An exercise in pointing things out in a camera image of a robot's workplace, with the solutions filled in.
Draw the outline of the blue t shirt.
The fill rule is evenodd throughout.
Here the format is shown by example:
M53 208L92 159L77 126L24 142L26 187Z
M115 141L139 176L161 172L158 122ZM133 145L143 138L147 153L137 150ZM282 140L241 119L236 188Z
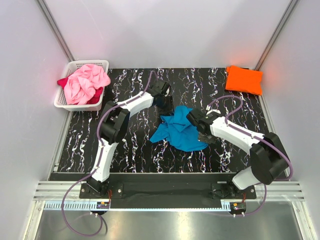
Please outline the blue t shirt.
M184 152L201 151L208 144L198 140L198 131L187 119L187 114L192 110L184 105L175 108L172 115L162 115L162 123L149 139L152 143L162 140L176 149Z

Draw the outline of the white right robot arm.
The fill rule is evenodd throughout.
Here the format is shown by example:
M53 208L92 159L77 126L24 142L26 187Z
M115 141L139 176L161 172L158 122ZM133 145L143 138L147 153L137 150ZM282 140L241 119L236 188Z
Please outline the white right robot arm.
M211 110L203 113L198 109L186 115L196 127L198 136L206 141L214 137L228 141L249 156L249 167L237 172L219 189L219 198L241 198L245 190L256 184L270 185L289 165L289 158L278 135L262 134L243 128Z

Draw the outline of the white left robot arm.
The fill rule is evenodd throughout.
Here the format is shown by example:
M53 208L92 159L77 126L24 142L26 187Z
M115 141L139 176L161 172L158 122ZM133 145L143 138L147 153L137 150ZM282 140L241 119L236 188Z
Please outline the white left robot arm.
M127 100L106 103L96 131L98 149L94 167L86 179L95 197L108 195L111 163L118 144L125 138L130 118L153 106L160 110L171 110L170 90L168 82L158 80Z

